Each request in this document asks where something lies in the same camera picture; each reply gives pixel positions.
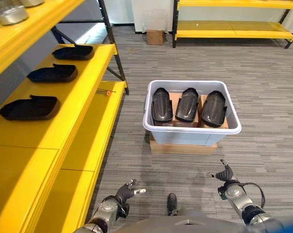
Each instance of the cardboard box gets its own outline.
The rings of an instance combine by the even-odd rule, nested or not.
[[[199,145],[180,145],[180,144],[158,144],[150,133],[150,148],[152,154],[197,154],[210,155],[218,147],[214,144],[211,147]]]
[[[200,128],[213,128],[213,127],[206,125],[201,119],[201,114],[203,111],[203,107],[204,107],[204,103],[206,101],[206,98],[207,98],[207,95],[200,95],[200,97],[198,99],[198,114],[199,114],[198,127],[200,127]],[[227,121],[226,117],[224,119],[224,123],[220,127],[218,127],[217,129],[228,129],[228,121]]]
[[[163,45],[163,31],[148,30],[146,32],[146,37],[148,45]]]
[[[199,123],[198,111],[196,111],[195,119],[193,122],[183,122],[176,119],[176,110],[177,110],[179,98],[181,98],[181,96],[182,96],[182,93],[169,93],[169,97],[172,102],[173,118],[171,121],[167,123],[154,122],[155,126],[174,126],[174,127],[190,127],[190,128],[198,127],[198,123]]]

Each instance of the white wall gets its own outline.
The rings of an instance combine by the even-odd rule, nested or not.
[[[131,0],[104,0],[110,23],[134,23]]]
[[[165,9],[168,14],[168,30],[172,31],[173,0],[131,0],[136,32],[143,30],[143,12]],[[284,9],[248,7],[181,7],[179,20],[232,20],[232,21],[274,21],[280,20]],[[293,32],[293,10],[283,25]]]

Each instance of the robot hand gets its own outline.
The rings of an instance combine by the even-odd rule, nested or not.
[[[218,180],[224,181],[224,185],[218,188],[218,193],[223,200],[228,199],[231,206],[234,208],[245,225],[255,225],[260,222],[269,220],[270,217],[263,211],[265,204],[265,195],[263,190],[255,183],[240,183],[234,176],[233,170],[228,163],[221,159],[225,166],[225,170],[218,172],[216,175],[207,173],[210,177],[215,177]],[[253,203],[252,199],[247,195],[244,186],[254,185],[261,191],[261,205]]]
[[[145,189],[134,190],[135,184],[136,179],[132,179],[129,183],[121,186],[115,196],[107,196],[89,222],[74,233],[110,233],[119,217],[127,217],[130,206],[126,201],[135,195],[146,192]]]

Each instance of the metal bracket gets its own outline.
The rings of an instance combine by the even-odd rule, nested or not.
[[[60,44],[64,44],[64,39],[66,39],[67,41],[69,41],[71,44],[74,44],[76,45],[75,41],[72,40],[70,37],[68,37],[66,34],[62,33],[60,30],[58,30],[56,28],[56,26],[54,26],[52,29],[51,29],[52,33],[54,34],[56,40],[58,41],[58,43]]]
[[[59,23],[104,23],[105,24],[107,34],[108,34],[108,37],[109,37],[109,40],[110,40],[110,44],[114,44],[115,48],[116,48],[116,54],[114,55],[114,57],[115,57],[117,68],[118,68],[120,74],[117,74],[115,71],[113,71],[109,67],[107,67],[107,70],[110,71],[112,74],[114,74],[117,78],[119,78],[120,80],[122,80],[122,81],[124,81],[126,83],[125,91],[126,91],[126,94],[129,95],[129,89],[128,89],[128,86],[127,86],[127,81],[126,81],[126,78],[125,78],[125,74],[124,74],[124,70],[123,70],[123,67],[122,67],[121,59],[120,59],[120,57],[118,55],[117,46],[116,46],[116,43],[115,43],[115,39],[114,39],[113,32],[112,32],[112,27],[111,27],[110,22],[109,22],[108,13],[106,11],[104,1],[103,0],[98,0],[98,4],[99,4],[99,8],[100,8],[100,11],[101,11],[101,14],[102,14],[102,19],[98,19],[98,20],[92,20],[92,19],[63,20],[63,21],[60,21]],[[56,28],[56,26],[54,26],[51,29],[51,31],[52,31],[53,35],[55,36],[56,40],[58,41],[58,43],[64,44],[65,43],[64,40],[63,40],[63,38],[64,38],[67,41],[69,41],[70,43],[76,44],[74,40],[70,39],[67,35],[65,35],[60,30],[58,30]]]

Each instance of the yellow shelving unit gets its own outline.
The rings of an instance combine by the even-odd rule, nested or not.
[[[59,45],[55,49],[71,46]],[[83,205],[72,203],[79,210],[87,211],[126,87],[126,82],[101,82],[111,57],[117,53],[115,45],[92,46],[95,55],[89,61],[57,60],[50,54],[39,66],[51,67],[53,63],[75,65],[78,70],[75,80],[69,83],[32,83],[26,78],[3,104],[27,99],[32,94],[56,96],[61,108],[53,119],[44,121],[8,121],[0,116],[0,232],[37,232],[40,229],[34,231],[55,180],[62,180],[63,172],[57,177],[62,166],[63,169],[85,170],[82,172],[85,175],[79,176],[82,183],[76,186],[70,183],[71,187],[59,188],[64,188],[64,195],[66,188],[72,192],[81,190],[81,195],[87,190],[88,199]],[[111,95],[95,94],[99,85],[101,89],[112,90]],[[61,211],[70,206],[68,203]],[[84,218],[76,220],[82,224]]]
[[[58,45],[55,49],[73,45]],[[89,61],[57,60],[52,54],[39,67],[56,64],[72,64],[78,76],[69,83],[33,83],[25,79],[5,101],[28,99],[30,95],[56,96],[61,103],[59,113],[46,121],[8,121],[0,116],[0,145],[30,148],[57,149],[66,153],[79,128],[86,110],[106,71],[115,45],[94,45],[95,56]]]
[[[58,150],[0,146],[0,233],[33,232]]]
[[[181,7],[261,7],[286,9],[280,22],[251,21],[178,21]],[[293,9],[293,0],[175,0],[173,16],[173,48],[178,38],[270,38],[293,42],[293,33],[281,23]]]
[[[35,41],[84,0],[45,0],[27,8],[29,18],[16,25],[0,24],[0,74]]]
[[[73,232],[84,224],[125,82],[101,82],[73,139],[34,232]]]

